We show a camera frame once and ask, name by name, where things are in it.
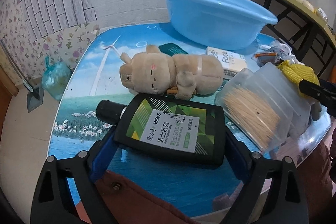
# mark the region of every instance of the beige plush toy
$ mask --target beige plush toy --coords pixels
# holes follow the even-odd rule
[[[177,86],[176,98],[189,100],[193,92],[210,94],[223,82],[223,67],[210,55],[175,54],[169,56],[155,45],[148,45],[131,59],[121,54],[121,83],[136,92],[163,94]]]

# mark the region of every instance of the garbage bag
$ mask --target garbage bag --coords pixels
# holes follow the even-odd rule
[[[71,77],[71,70],[64,62],[49,65],[49,56],[45,58],[46,71],[42,77],[42,88],[60,101]]]

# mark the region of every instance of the floor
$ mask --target floor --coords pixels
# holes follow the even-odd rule
[[[28,113],[27,92],[21,89],[7,111],[0,145],[0,185],[18,216],[30,223],[34,190],[46,159],[58,102],[45,92],[43,104]]]

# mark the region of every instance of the yellow knitted object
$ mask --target yellow knitted object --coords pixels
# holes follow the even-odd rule
[[[319,79],[314,73],[314,70],[311,67],[307,67],[301,64],[289,64],[289,60],[282,62],[278,65],[278,69],[282,71],[282,73],[286,76],[288,80],[293,82],[299,90],[299,83],[301,80],[305,79],[309,82],[312,82],[316,85],[320,85]],[[299,94],[303,97],[306,97],[303,93],[300,92]]]

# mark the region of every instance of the black bottle cap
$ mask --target black bottle cap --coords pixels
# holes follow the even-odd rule
[[[102,122],[117,125],[125,108],[126,105],[114,103],[109,100],[102,100],[97,105],[96,116],[97,119]]]

